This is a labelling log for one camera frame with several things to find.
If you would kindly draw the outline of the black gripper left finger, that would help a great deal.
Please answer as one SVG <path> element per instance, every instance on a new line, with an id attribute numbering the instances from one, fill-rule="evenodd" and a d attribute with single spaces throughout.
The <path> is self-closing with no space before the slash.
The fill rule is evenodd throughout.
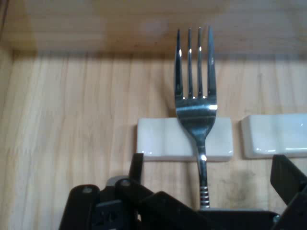
<path id="1" fill-rule="evenodd" d="M 141 185 L 143 154 L 135 153 L 127 176 L 103 190 L 93 184 L 71 189 L 61 230 L 197 230 L 199 214 L 165 192 Z"/>

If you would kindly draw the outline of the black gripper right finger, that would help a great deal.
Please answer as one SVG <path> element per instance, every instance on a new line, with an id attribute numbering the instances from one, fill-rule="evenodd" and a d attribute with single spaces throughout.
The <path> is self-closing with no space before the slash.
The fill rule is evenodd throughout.
<path id="1" fill-rule="evenodd" d="M 307 228 L 307 176 L 286 156 L 274 155 L 270 182 L 286 208 L 274 219 L 274 230 Z"/>

